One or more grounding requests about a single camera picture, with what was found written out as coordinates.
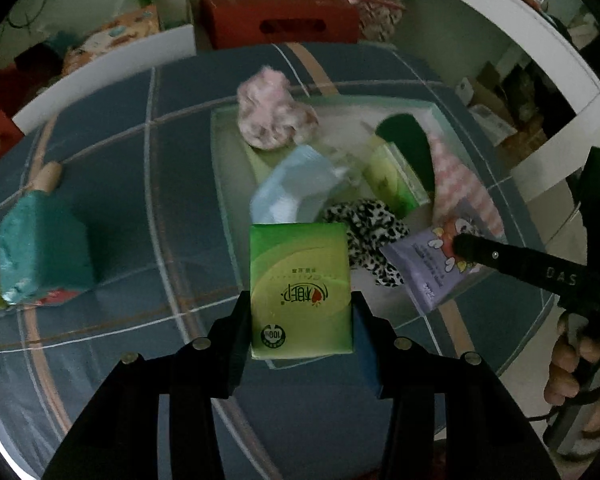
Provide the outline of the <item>person right hand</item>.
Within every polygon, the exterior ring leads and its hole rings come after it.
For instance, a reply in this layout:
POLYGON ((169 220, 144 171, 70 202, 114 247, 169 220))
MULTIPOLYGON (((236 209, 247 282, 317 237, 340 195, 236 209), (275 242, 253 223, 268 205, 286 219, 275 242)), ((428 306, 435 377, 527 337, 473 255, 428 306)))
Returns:
MULTIPOLYGON (((550 405, 561 406, 583 391, 585 365, 600 367, 600 334, 591 325, 583 325, 576 330, 574 316, 567 312, 558 318, 557 329, 558 339, 550 358, 544 399, 550 405)), ((593 403, 583 435, 586 438, 600 437, 600 397, 593 403)))

